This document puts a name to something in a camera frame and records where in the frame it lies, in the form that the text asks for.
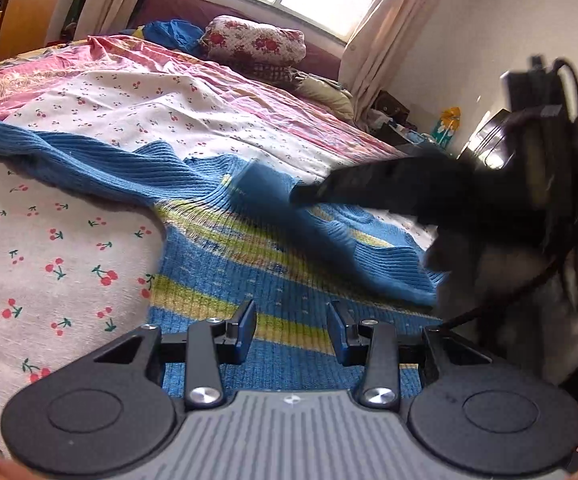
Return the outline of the blue cloth by pillow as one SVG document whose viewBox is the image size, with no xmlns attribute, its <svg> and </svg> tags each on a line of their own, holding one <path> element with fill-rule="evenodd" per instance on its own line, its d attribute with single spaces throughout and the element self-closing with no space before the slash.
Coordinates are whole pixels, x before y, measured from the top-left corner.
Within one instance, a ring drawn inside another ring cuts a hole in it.
<svg viewBox="0 0 578 480">
<path fill-rule="evenodd" d="M 152 21 L 140 25 L 132 34 L 159 46 L 201 58 L 200 40 L 204 30 L 185 20 Z"/>
</svg>

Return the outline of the cream pillow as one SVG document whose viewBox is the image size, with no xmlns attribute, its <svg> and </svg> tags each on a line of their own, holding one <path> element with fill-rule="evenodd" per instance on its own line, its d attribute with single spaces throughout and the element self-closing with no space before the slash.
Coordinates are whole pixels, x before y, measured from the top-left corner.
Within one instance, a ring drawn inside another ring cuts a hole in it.
<svg viewBox="0 0 578 480">
<path fill-rule="evenodd" d="M 354 119 L 353 96 L 340 87 L 337 81 L 298 72 L 295 80 L 295 94 L 327 107 L 332 114 L 344 122 L 352 122 Z"/>
</svg>

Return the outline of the dark bedside table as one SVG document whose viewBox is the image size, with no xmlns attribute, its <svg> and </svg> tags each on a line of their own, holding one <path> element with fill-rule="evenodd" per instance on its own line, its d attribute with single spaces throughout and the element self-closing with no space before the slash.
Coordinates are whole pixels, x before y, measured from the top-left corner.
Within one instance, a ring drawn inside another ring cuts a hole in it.
<svg viewBox="0 0 578 480">
<path fill-rule="evenodd" d="M 407 156 L 448 157 L 427 133 L 408 121 L 409 109 L 385 90 L 380 90 L 366 114 L 369 132 Z"/>
</svg>

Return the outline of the blue striped knit sweater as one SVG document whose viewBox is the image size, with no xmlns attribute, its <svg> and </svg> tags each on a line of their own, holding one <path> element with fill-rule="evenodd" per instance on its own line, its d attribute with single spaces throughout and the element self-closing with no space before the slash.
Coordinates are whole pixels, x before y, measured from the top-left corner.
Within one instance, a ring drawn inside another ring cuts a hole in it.
<svg viewBox="0 0 578 480">
<path fill-rule="evenodd" d="M 231 390 L 351 387 L 326 332 L 332 301 L 403 335 L 434 324 L 440 275 L 423 267 L 413 237 L 351 206 L 290 205 L 295 182 L 234 155 L 179 158 L 155 141 L 128 152 L 88 136 L 0 122 L 0 157 L 60 190 L 149 208 L 163 224 L 150 320 L 164 332 L 257 306 L 245 364 Z"/>
</svg>

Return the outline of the red floral pillow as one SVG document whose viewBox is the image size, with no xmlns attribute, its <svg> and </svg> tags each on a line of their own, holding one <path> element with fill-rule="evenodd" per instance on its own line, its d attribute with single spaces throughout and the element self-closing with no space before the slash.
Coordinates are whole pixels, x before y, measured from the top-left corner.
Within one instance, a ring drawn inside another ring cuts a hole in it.
<svg viewBox="0 0 578 480">
<path fill-rule="evenodd" d="M 199 40 L 207 57 L 219 62 L 296 66 L 306 57 L 301 30 L 219 15 Z"/>
</svg>

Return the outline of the pink floral bed sheet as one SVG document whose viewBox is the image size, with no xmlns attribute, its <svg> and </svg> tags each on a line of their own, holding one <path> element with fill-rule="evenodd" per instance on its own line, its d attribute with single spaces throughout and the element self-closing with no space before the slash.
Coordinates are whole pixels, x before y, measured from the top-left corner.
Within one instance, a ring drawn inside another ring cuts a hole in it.
<svg viewBox="0 0 578 480">
<path fill-rule="evenodd" d="M 438 282 L 428 237 L 287 198 L 391 155 L 321 105 L 144 40 L 0 63 L 0 419 L 19 390 L 139 324 L 178 333 L 245 300 L 257 331 L 228 389 L 352 386 L 329 302 L 417 333 Z"/>
</svg>

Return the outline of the beige right curtain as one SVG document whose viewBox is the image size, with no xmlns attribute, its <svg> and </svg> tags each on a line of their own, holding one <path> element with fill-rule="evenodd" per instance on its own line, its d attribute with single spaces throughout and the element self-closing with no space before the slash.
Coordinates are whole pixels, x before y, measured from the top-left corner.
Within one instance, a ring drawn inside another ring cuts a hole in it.
<svg viewBox="0 0 578 480">
<path fill-rule="evenodd" d="M 341 58 L 338 81 L 352 94 L 353 122 L 365 122 L 370 105 L 402 64 L 439 0 L 373 0 Z"/>
</svg>

